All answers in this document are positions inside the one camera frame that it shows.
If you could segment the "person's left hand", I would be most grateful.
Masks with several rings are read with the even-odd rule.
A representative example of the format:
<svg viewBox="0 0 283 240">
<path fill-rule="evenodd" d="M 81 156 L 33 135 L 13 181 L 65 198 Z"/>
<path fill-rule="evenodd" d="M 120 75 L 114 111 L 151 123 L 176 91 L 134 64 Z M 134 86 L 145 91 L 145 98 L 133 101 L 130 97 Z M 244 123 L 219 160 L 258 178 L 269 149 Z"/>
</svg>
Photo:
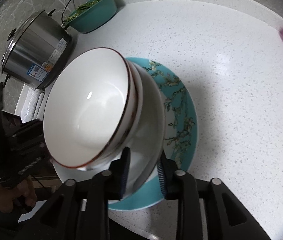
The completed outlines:
<svg viewBox="0 0 283 240">
<path fill-rule="evenodd" d="M 13 211 L 13 201 L 22 197 L 24 204 L 34 208 L 37 203 L 37 196 L 30 177 L 24 179 L 13 189 L 6 189 L 0 185 L 0 211 L 10 213 Z"/>
</svg>

